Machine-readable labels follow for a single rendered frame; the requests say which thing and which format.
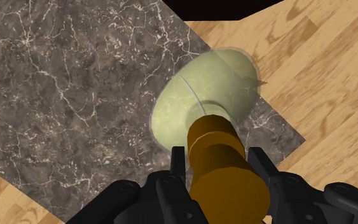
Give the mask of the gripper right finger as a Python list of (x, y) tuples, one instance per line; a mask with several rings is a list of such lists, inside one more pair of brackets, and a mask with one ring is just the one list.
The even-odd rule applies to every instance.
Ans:
[(270, 191), (272, 224), (358, 224), (358, 188), (335, 182), (323, 191), (301, 176), (278, 171), (262, 148), (250, 147), (248, 163)]

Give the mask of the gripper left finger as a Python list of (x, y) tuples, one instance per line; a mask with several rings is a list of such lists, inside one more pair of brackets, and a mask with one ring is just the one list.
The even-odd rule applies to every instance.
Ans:
[(184, 147), (175, 146), (169, 170), (150, 173), (144, 186), (114, 181), (66, 224), (209, 224), (185, 180)]

